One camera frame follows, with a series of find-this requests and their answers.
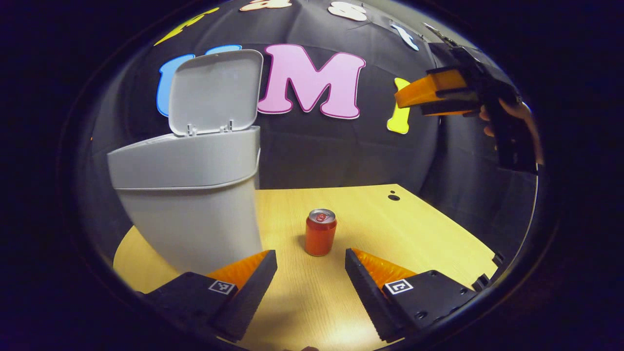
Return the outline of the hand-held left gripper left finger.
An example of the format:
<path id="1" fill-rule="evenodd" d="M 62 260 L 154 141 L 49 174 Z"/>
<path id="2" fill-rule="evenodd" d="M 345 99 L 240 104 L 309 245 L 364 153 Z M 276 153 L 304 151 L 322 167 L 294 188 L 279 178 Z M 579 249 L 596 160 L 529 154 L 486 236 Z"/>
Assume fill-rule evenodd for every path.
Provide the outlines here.
<path id="1" fill-rule="evenodd" d="M 148 293 L 137 292 L 165 320 L 194 337 L 244 337 L 278 270 L 276 252 L 266 250 L 214 271 L 182 273 Z"/>

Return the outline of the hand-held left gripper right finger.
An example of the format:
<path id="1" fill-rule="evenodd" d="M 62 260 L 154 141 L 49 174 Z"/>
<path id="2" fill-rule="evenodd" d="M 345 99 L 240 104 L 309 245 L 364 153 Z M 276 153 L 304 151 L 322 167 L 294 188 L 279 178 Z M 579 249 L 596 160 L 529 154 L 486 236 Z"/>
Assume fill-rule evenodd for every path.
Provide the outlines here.
<path id="1" fill-rule="evenodd" d="M 345 270 L 388 344 L 432 329 L 477 295 L 437 270 L 414 273 L 359 249 L 346 249 Z"/>

